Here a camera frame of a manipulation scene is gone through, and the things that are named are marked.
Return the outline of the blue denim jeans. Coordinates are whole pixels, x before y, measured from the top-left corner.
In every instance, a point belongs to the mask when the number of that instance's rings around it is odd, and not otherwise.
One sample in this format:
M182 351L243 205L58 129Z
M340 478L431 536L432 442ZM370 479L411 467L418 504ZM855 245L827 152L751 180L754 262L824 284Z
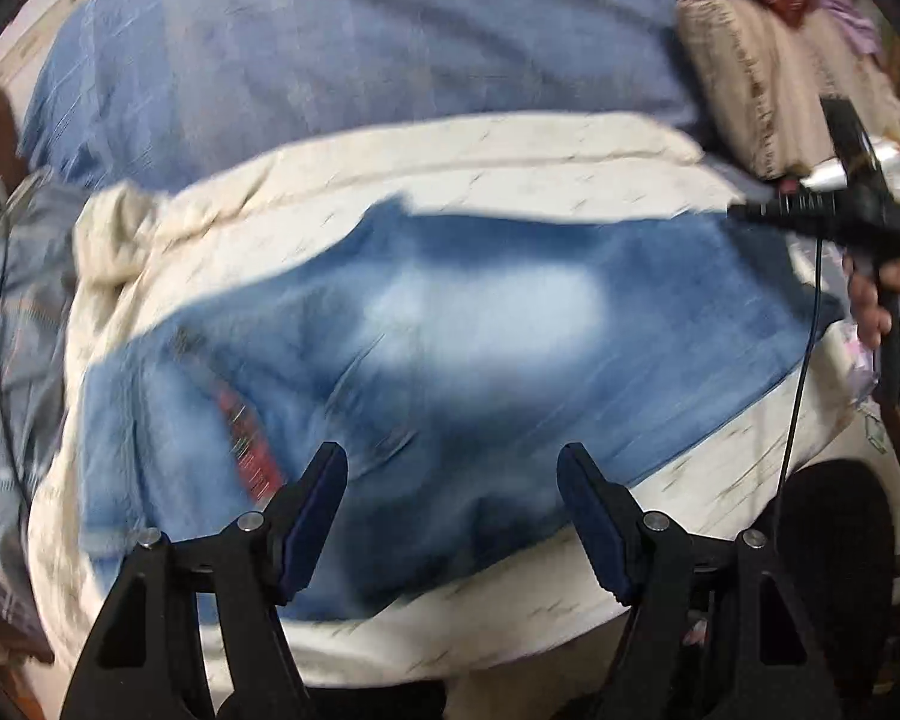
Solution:
M784 236L718 213L611 224L377 203L276 277L185 305L87 372L79 543L212 535L325 442L349 479L301 621L361 619L549 538L559 450L637 484L759 401L842 314Z

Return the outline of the beige floral striped pillow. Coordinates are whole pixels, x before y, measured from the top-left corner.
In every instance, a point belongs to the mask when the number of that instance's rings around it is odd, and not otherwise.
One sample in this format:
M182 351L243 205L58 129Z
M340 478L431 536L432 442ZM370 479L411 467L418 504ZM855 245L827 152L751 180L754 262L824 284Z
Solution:
M831 160L824 98L850 99L871 137L900 142L888 76L829 13L791 28L752 0L679 0L676 26L720 137L759 179L806 176Z

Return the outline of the cream leaf-print quilt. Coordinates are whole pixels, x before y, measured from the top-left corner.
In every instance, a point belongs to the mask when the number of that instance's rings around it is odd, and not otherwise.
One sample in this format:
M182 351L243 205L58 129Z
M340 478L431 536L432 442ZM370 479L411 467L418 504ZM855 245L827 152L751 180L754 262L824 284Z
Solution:
M180 305L317 255L398 192L418 210L551 221L669 218L735 197L691 138L639 114L363 128L283 146L175 195L125 182L96 193L74 227L66 385L77 390L92 362ZM814 349L797 429L787 427L792 385L781 383L640 483L640 502L727 536L769 499L785 449L811 460L860 447L844 338L832 325ZM564 532L367 621L292 622L287 635L308 681L385 684L546 652L618 614Z

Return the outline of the blue plaid pillow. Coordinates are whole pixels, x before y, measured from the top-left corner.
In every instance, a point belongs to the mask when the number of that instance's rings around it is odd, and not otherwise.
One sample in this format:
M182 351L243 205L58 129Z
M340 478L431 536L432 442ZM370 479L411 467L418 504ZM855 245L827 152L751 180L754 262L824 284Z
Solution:
M452 115L628 110L712 130L676 0L89 0L23 117L32 167L175 192L256 154Z

